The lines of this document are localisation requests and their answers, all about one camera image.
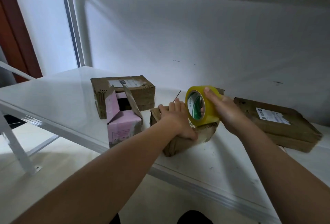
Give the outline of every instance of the hand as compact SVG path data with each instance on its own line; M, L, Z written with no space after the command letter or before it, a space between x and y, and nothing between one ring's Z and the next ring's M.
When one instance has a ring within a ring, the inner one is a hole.
M250 121L229 97L222 96L219 98L208 87L204 88L204 94L213 102L220 116L220 120L232 134L237 135L239 127Z
M161 113L161 120L168 119L174 122L178 127L179 136L192 140L197 140L198 134L192 129L188 121L188 112L183 101L176 98L174 102L170 102L168 110L161 104L158 106Z

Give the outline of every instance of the wooden door frame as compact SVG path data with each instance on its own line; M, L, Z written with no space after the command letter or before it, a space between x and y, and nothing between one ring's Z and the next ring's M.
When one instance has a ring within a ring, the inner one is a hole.
M42 77L37 56L17 0L0 0L0 45L8 64L34 77ZM16 81L25 78L14 75Z

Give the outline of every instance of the table leg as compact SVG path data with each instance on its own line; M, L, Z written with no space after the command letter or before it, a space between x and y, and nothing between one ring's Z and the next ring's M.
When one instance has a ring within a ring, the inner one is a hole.
M10 146L11 150L13 151L14 155L18 159L19 163L21 164L25 172L29 173L30 175L34 175L36 172L38 172L41 169L41 166L33 165L27 153L24 151L19 141L17 140L16 136L14 135L12 129L10 128L8 122L4 118L1 111L0 111L0 133L2 134L8 145Z

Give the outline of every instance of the pink box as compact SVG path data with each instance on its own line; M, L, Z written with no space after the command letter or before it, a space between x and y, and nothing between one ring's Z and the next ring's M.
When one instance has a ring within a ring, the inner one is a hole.
M116 93L112 85L105 98L110 147L142 131L142 115L130 90L125 85L123 88L124 92Z

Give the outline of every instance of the clear adhesive tape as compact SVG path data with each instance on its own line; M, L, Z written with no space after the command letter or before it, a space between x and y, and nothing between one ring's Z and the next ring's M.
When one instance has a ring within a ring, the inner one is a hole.
M195 86L188 89L185 104L188 109L189 120L196 127L219 120L219 115L213 103L204 95L205 87L212 90L219 98L222 97L217 89L212 86Z

